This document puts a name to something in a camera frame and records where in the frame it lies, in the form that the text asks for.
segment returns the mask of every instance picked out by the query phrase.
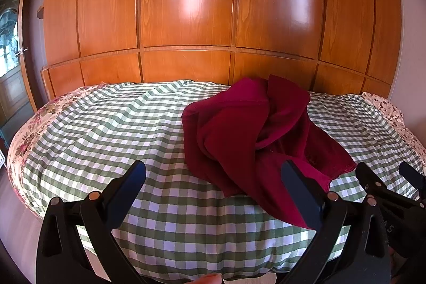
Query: crumpled maroon fabric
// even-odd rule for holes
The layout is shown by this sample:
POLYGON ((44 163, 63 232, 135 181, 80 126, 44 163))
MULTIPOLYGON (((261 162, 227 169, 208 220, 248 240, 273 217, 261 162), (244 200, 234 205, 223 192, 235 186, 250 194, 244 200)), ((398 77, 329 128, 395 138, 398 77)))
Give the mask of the crumpled maroon fabric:
POLYGON ((244 78, 189 104, 182 114, 189 170, 227 197, 247 194, 271 216, 306 227, 281 182, 282 163, 293 160, 326 192, 333 179, 355 168, 342 146, 309 119, 309 100, 293 82, 270 75, 244 78))

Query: open wooden door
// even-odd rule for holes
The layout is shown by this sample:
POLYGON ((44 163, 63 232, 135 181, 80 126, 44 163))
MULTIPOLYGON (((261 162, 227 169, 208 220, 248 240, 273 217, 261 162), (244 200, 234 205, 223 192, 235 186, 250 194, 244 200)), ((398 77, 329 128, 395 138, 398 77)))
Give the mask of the open wooden door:
POLYGON ((23 14, 23 4, 24 0, 19 0, 19 8, 18 8, 18 43, 19 43, 19 64, 21 65, 22 79, 25 85, 25 91, 28 95, 29 102, 32 106, 33 111, 37 111, 37 107, 35 105, 34 96, 31 91, 31 87, 29 85, 27 68, 26 68, 26 59, 25 55, 28 51, 28 48, 24 46, 23 40, 23 26, 22 26, 22 14, 23 14))

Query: checkered bedsheet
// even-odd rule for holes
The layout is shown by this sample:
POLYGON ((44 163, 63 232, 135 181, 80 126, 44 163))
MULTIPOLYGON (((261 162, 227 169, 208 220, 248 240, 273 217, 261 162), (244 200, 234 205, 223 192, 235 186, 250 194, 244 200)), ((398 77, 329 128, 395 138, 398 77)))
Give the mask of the checkered bedsheet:
MULTIPOLYGON (((124 83, 77 100, 48 127, 25 164, 31 208, 43 216, 54 196, 72 201, 101 191, 139 159, 146 164, 146 182, 112 233, 140 274, 179 283, 211 272, 235 279, 288 271, 315 231, 272 218, 247 196, 225 198, 185 165, 182 111, 227 88, 189 80, 124 83)), ((390 189, 415 193, 398 165, 405 160, 421 171, 416 153, 361 96, 312 93, 308 113, 390 189)), ((352 201, 364 196, 354 172, 334 180, 331 190, 352 201)), ((92 250, 85 229, 79 233, 92 250)), ((340 254, 347 233, 343 228, 332 257, 340 254)))

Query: red cloth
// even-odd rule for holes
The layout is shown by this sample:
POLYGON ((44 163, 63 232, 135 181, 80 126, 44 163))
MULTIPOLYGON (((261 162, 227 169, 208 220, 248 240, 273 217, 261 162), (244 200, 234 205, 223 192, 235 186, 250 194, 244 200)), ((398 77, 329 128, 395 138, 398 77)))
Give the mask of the red cloth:
POLYGON ((225 194, 247 194, 267 213, 306 227, 280 178, 293 160, 328 192, 330 182, 355 168, 350 155, 314 125, 307 91, 286 79, 244 78, 214 97, 189 104, 183 114, 189 170, 225 194))

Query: floral fabric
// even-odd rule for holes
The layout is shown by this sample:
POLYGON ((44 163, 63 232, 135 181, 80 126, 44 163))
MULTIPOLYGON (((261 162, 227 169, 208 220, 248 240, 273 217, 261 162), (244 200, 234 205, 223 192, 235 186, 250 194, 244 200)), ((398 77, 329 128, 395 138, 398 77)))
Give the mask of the floral fabric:
POLYGON ((405 126, 404 115, 401 110, 389 100, 378 95, 364 92, 361 96, 367 103, 379 110, 393 129, 417 152, 423 164, 423 173, 426 174, 426 149, 419 139, 405 126))
POLYGON ((74 101, 85 97, 100 86, 80 87, 73 92, 51 100, 38 110, 15 134, 7 156, 7 171, 16 195, 27 207, 29 207, 29 201, 27 201, 26 191, 23 189, 22 170, 33 146, 39 140, 40 136, 43 135, 47 127, 66 107, 74 101))

